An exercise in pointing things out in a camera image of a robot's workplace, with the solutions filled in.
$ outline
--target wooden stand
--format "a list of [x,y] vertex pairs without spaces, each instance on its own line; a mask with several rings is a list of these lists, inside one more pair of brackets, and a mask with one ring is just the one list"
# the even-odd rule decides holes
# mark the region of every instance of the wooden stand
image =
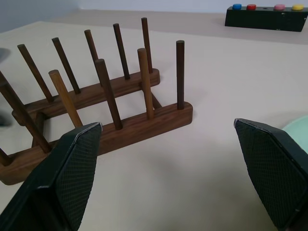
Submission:
[[[121,57],[124,76],[109,79],[104,59],[98,59],[89,30],[85,31],[100,83],[79,88],[74,74],[58,38],[53,39],[60,59],[69,76],[74,90],[67,92],[57,70],[49,72],[58,96],[49,96],[44,80],[41,78],[25,46],[20,46],[23,57],[41,86],[45,100],[23,105],[8,81],[0,72],[0,92],[13,109],[19,124],[25,125],[33,136],[32,148],[7,156],[0,149],[0,180],[7,185],[24,181],[31,171],[44,160],[57,141],[47,142],[43,136],[44,120],[68,113],[75,127],[82,126],[77,109],[103,101],[108,102],[113,123],[103,126],[98,155],[143,141],[159,134],[190,124],[193,119],[192,105],[184,101],[184,41],[177,41],[177,103],[162,107],[151,93],[151,86],[159,84],[159,71],[152,68],[148,26],[142,19],[145,48],[138,49],[140,72],[128,73],[123,42],[118,24],[114,24],[116,40]],[[121,120],[115,97],[142,90],[146,113]]]

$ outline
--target wooden base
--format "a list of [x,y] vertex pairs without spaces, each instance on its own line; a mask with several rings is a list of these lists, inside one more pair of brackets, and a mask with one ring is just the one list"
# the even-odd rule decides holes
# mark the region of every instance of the wooden base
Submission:
[[[160,83],[159,70],[153,69],[153,72],[150,74],[150,82],[151,86],[156,86]],[[130,79],[128,80],[125,80],[124,77],[119,77],[111,79],[110,83],[115,97],[120,97],[141,90],[141,75],[140,72],[133,73],[130,75]],[[106,101],[106,95],[100,83],[81,88],[80,90],[80,94],[75,94],[74,91],[69,92],[69,96],[71,97],[76,109],[85,108]],[[59,95],[53,96],[53,102],[51,103],[46,99],[43,99],[26,104],[25,107],[33,119],[36,118],[38,112],[43,113],[45,119],[67,113]],[[15,111],[12,112],[12,115],[21,126],[25,125],[22,119],[17,116]]]
[[[176,103],[160,107],[154,110],[154,119],[152,120],[147,119],[146,113],[135,115],[122,120],[123,128],[121,130],[116,130],[113,123],[104,125],[98,155],[190,124],[193,119],[192,107],[187,102],[184,103],[183,110],[178,110]],[[51,142],[50,146],[53,147],[56,142]],[[31,171],[46,158],[46,154],[39,146],[36,146],[12,154],[10,157],[13,159],[10,165],[0,166],[0,180],[6,185],[24,181]]]

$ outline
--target blue button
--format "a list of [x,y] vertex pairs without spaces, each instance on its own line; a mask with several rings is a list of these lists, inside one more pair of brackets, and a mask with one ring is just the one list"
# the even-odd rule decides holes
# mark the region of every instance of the blue button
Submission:
[[234,10],[240,10],[242,8],[241,4],[233,4],[232,9]]

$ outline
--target beige table surface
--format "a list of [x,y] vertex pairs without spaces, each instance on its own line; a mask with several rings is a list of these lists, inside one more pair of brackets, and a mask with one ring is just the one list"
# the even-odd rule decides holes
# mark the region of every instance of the beige table surface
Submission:
[[[52,94],[48,71],[67,75],[51,41],[59,37],[80,87],[98,82],[83,31],[91,29],[111,78],[122,74],[112,24],[120,23],[130,72],[143,46],[140,18],[148,16],[153,66],[162,105],[176,102],[175,42],[185,40],[185,100],[189,126],[98,157],[81,231],[273,231],[249,179],[233,128],[237,117],[283,127],[308,112],[307,30],[302,33],[226,28],[223,15],[79,11],[0,34],[0,70],[23,103],[43,98],[17,45],[24,43]],[[122,118],[145,111],[141,92],[116,100]],[[1,110],[11,109],[0,96]],[[110,123],[107,103],[78,110],[84,124]],[[73,129],[68,115],[46,123],[52,141]],[[0,131],[8,154],[32,137],[14,122]],[[18,185],[0,184],[0,210]]]

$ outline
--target wall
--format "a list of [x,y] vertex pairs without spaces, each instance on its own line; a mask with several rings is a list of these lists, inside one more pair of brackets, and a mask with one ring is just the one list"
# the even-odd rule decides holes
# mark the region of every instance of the wall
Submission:
[[[224,13],[234,3],[260,6],[273,6],[279,1],[268,0],[78,0],[81,9],[96,10],[129,10],[129,11],[167,11],[167,12],[211,12]],[[297,4],[297,0],[281,2],[286,6]],[[300,3],[308,6],[308,0]]]
[[62,16],[78,8],[76,0],[0,0],[0,32]]

